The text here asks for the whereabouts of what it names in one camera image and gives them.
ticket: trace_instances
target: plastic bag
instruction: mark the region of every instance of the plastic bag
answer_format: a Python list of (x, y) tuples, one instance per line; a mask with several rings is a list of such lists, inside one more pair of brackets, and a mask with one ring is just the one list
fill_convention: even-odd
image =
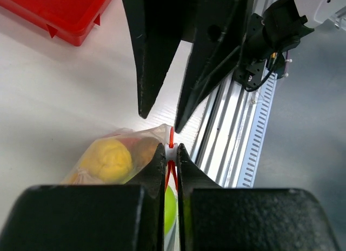
[(122, 184), (152, 159), (159, 143), (169, 142), (170, 126), (122, 130), (94, 141), (62, 184)]

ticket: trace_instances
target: black cable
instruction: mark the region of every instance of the black cable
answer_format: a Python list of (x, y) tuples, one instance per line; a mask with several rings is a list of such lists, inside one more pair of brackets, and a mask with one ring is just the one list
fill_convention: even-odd
[(249, 93), (255, 91), (255, 90), (258, 90), (270, 77), (270, 75), (274, 72), (274, 70), (276, 69), (279, 61), (278, 61), (278, 56), (281, 54), (281, 52), (277, 52), (276, 54), (276, 58), (274, 59), (274, 63), (272, 64), (271, 68), (269, 69), (269, 72), (267, 73), (267, 75), (261, 80), (261, 82), (254, 88), (250, 88), (250, 89), (247, 89), (245, 88), (245, 90)]

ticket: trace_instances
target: red container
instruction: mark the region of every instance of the red container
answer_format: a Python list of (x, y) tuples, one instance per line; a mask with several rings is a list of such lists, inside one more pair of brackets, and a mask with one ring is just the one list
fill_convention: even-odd
[(0, 6), (80, 46), (111, 0), (0, 0)]

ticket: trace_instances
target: perforated metal strip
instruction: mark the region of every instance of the perforated metal strip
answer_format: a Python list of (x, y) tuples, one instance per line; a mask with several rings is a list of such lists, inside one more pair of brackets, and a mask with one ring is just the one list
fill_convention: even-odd
[(248, 144), (237, 181), (237, 188), (252, 188), (254, 186), (271, 104), (274, 98), (276, 77), (276, 74), (272, 74), (261, 87), (260, 97), (258, 98)]

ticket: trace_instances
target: floor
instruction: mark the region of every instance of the floor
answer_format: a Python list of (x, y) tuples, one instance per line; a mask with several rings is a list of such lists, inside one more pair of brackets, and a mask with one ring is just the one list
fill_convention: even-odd
[[(182, 42), (146, 120), (137, 113), (136, 69), (121, 0), (73, 47), (0, 8), (0, 228), (17, 196), (59, 183), (90, 143), (118, 128), (174, 124), (191, 44)], [(176, 136), (191, 149), (204, 105)]]
[(346, 32), (326, 22), (292, 50), (278, 82), (255, 187), (294, 187), (321, 202), (346, 249)]

